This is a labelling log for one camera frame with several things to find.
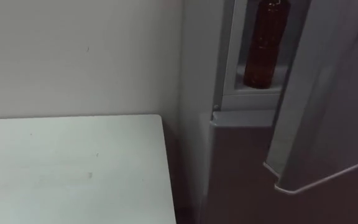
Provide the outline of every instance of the refrigerator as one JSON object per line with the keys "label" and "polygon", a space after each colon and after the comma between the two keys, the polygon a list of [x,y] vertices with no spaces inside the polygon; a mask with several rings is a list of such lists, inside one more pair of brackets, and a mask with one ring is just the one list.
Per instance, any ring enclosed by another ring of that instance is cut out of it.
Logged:
{"label": "refrigerator", "polygon": [[179,124],[196,222],[358,224],[358,1],[289,0],[264,90],[242,84],[259,2],[184,4]]}

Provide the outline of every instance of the bottle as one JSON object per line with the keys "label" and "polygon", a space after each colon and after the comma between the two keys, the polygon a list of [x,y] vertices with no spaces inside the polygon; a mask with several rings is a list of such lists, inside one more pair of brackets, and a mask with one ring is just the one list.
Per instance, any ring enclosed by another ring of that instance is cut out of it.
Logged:
{"label": "bottle", "polygon": [[258,89],[272,85],[290,8],[288,0],[262,0],[259,3],[244,74],[245,85]]}

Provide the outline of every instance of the white table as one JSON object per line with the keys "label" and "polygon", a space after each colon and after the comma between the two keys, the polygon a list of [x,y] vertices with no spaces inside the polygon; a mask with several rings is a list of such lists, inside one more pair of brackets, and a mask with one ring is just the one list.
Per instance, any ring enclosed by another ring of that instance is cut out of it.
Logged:
{"label": "white table", "polygon": [[175,223],[160,116],[0,119],[5,223]]}

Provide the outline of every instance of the wall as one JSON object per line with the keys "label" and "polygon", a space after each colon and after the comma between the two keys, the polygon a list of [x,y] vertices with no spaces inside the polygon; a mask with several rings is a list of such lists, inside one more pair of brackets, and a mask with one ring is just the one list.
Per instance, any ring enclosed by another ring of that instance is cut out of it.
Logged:
{"label": "wall", "polygon": [[177,120],[181,0],[0,0],[0,118]]}

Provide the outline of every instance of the brown bottle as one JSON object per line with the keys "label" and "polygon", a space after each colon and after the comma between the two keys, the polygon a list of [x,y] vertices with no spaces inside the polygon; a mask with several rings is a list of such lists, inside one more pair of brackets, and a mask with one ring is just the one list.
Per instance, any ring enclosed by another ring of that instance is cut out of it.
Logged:
{"label": "brown bottle", "polygon": [[290,7],[288,0],[262,0],[259,3],[244,74],[245,85],[270,88]]}

